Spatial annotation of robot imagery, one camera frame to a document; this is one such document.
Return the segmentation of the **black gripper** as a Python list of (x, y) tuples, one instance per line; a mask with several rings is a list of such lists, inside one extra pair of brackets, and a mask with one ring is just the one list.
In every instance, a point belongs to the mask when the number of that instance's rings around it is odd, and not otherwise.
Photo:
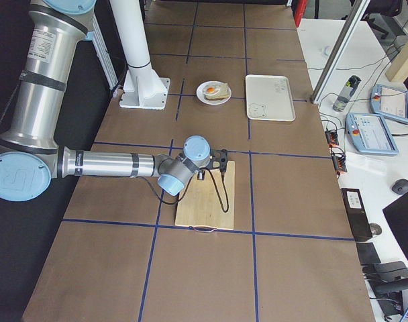
[(198, 180), (204, 180), (204, 179), (205, 179), (205, 173), (206, 173), (206, 170), (200, 170), (200, 171), (198, 171), (198, 173), (197, 173), (197, 179), (198, 179)]

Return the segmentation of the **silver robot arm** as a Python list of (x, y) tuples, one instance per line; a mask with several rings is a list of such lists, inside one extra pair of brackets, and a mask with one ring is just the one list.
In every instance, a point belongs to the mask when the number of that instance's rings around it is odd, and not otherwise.
[(94, 1), (32, 1), (32, 40), (18, 83), (11, 127), (0, 135), (0, 198), (28, 201), (54, 178), (73, 176), (155, 177), (170, 195), (179, 194), (212, 151), (201, 136), (187, 138), (176, 158), (71, 150), (54, 141), (77, 43), (93, 26)]

